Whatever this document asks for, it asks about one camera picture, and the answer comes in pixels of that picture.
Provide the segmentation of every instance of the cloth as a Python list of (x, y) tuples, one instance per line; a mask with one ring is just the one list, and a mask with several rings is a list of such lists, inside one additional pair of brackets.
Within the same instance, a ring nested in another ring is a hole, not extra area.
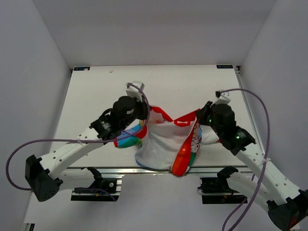
[[(122, 132), (127, 136), (141, 128), (144, 121)], [(193, 165), (200, 145), (213, 144), (218, 137), (211, 127), (200, 126), (196, 111), (173, 120), (161, 108), (152, 106), (147, 126), (135, 136), (115, 142), (118, 148), (140, 145), (135, 154), (141, 167), (170, 170), (183, 176)]]

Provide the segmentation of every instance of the white tabletop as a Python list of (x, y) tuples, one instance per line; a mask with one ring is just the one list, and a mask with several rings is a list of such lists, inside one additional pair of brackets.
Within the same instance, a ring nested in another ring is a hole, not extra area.
[[(238, 88), (233, 69), (215, 65), (100, 66), (88, 71), (73, 71), (55, 138), (75, 138), (104, 110), (126, 95), (126, 83), (142, 81), (151, 105), (161, 107), (176, 119), (207, 101), (214, 101), (215, 91)], [(252, 125), (241, 92), (231, 92), (230, 106), (239, 126), (252, 135)], [(53, 143), (52, 149), (63, 143)], [(76, 161), (73, 167), (137, 167), (135, 147), (117, 149), (112, 143), (94, 150)], [(202, 146), (194, 166), (243, 166), (220, 144)]]

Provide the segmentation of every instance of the white wall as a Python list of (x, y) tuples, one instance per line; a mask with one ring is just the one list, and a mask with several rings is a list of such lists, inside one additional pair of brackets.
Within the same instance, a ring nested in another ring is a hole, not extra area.
[[(20, 144), (52, 137), (70, 73), (31, 0), (2, 1), (0, 31), (0, 224), (18, 231), (30, 193), (7, 182), (5, 162)], [(17, 153), (10, 169), (17, 184), (27, 186), (26, 157), (48, 147), (35, 144)]]
[[(307, 12), (305, 0), (277, 1), (242, 66), (244, 87), (259, 94), (269, 110), (270, 158), (302, 189), (308, 188)], [(256, 100), (250, 103), (265, 141), (263, 109)]]
[(276, 0), (34, 0), (70, 67), (241, 65)]

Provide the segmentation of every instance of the purple cable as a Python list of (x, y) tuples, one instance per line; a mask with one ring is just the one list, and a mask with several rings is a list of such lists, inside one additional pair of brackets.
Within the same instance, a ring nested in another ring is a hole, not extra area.
[(15, 184), (15, 183), (12, 181), (11, 176), (10, 176), (10, 173), (9, 173), (9, 166), (10, 166), (10, 162), (11, 162), (11, 159), (13, 158), (13, 156), (16, 154), (16, 152), (18, 152), (20, 149), (22, 149), (23, 147), (25, 147), (25, 146), (27, 146), (27, 145), (29, 145), (29, 144), (38, 143), (38, 142), (109, 143), (109, 142), (115, 142), (115, 141), (124, 140), (124, 139), (126, 139), (126, 138), (128, 138), (128, 137), (131, 137), (131, 136), (134, 136), (134, 135), (136, 135), (138, 132), (142, 131), (143, 128), (147, 125), (147, 123), (148, 123), (148, 121), (149, 121), (149, 118), (150, 118), (150, 110), (151, 110), (151, 109), (150, 109), (149, 101), (148, 101), (148, 99), (146, 98), (144, 92), (143, 92), (139, 87), (133, 85), (132, 83), (128, 83), (127, 86), (132, 86), (132, 87), (134, 87), (135, 89), (137, 89), (137, 90), (140, 92), (140, 94), (143, 96), (143, 98), (144, 98), (144, 100), (145, 100), (145, 102), (146, 102), (146, 104), (147, 104), (148, 116), (147, 116), (147, 118), (146, 118), (144, 124), (142, 125), (142, 127), (141, 127), (139, 130), (137, 130), (137, 131), (135, 131), (135, 132), (133, 132), (133, 133), (131, 133), (131, 134), (125, 136), (125, 137), (116, 138), (116, 139), (113, 139), (113, 140), (105, 140), (105, 141), (103, 141), (103, 140), (101, 140), (101, 141), (94, 141), (94, 140), (73, 140), (73, 139), (40, 139), (40, 140), (33, 140), (33, 141), (29, 141), (29, 142), (27, 142), (27, 143), (24, 143), (24, 144), (20, 145), (18, 148), (16, 148), (16, 149), (12, 152), (12, 154), (9, 156), (9, 158), (8, 158), (8, 160), (7, 160), (7, 162), (6, 162), (6, 165), (5, 165), (5, 174), (6, 174), (6, 178), (8, 179), (9, 183), (10, 183), (13, 187), (15, 187), (15, 188), (17, 188), (17, 189), (20, 189), (20, 190), (24, 190), (24, 191), (31, 191), (31, 190), (32, 190), (31, 188), (23, 188), (23, 187), (20, 187), (20, 186), (18, 186), (17, 184)]
[(116, 199), (115, 199), (109, 192), (107, 192), (107, 191), (104, 190), (104, 189), (96, 189), (96, 188), (91, 188), (91, 189), (90, 189), (90, 188), (76, 188), (76, 189), (82, 190), (82, 191), (101, 191), (101, 192), (107, 194), (108, 196), (110, 196), (111, 199), (113, 199), (114, 201), (116, 201)]
[[(266, 160), (268, 158), (268, 155), (269, 155), (269, 147), (270, 147), (270, 117), (269, 117), (269, 113), (266, 109), (266, 106), (264, 104), (264, 102), (262, 101), (262, 99), (257, 96), (255, 93), (253, 93), (252, 91), (249, 91), (249, 90), (246, 90), (246, 89), (241, 89), (241, 88), (234, 88), (234, 89), (229, 89), (229, 90), (222, 90), (220, 91), (220, 93), (225, 93), (225, 92), (228, 92), (228, 91), (235, 91), (235, 90), (240, 90), (240, 91), (245, 91), (245, 92), (248, 92), (250, 94), (252, 94), (253, 96), (255, 96), (262, 104), (263, 108), (264, 108), (264, 111), (265, 111), (265, 115), (266, 115), (266, 120), (267, 120), (267, 126), (268, 126), (268, 133), (267, 133), (267, 141), (266, 141), (266, 148), (265, 148), (265, 153), (264, 153), (264, 159)], [(248, 205), (246, 206), (245, 210), (243, 211), (243, 213), (240, 215), (240, 217), (237, 219), (237, 221), (231, 226), (231, 228), (228, 230), (228, 231), (232, 231), (235, 229), (235, 227), (242, 221), (242, 219), (245, 217), (245, 215), (247, 214), (248, 210), (250, 209), (252, 203), (254, 202), (255, 198), (257, 197), (257, 194), (259, 192), (259, 189), (260, 189), (260, 186), (261, 186), (261, 183), (262, 183), (262, 180), (263, 180), (263, 177), (264, 177), (264, 174), (265, 174), (265, 169), (266, 169), (266, 162), (263, 163), (263, 167), (262, 167), (262, 171), (261, 171), (261, 174), (260, 174), (260, 177), (259, 177), (259, 180), (258, 180), (258, 183), (257, 183), (257, 186), (256, 186), (256, 190), (254, 192), (254, 194), (252, 195), (251, 197), (251, 200), (248, 202)], [(230, 217), (242, 206), (242, 204), (240, 204), (239, 206), (237, 206), (232, 212), (231, 214), (227, 217), (226, 221), (224, 222), (223, 224), (223, 227), (222, 227), (222, 231), (225, 231), (225, 227), (226, 227), (226, 224), (228, 222), (228, 220), (230, 219)]]

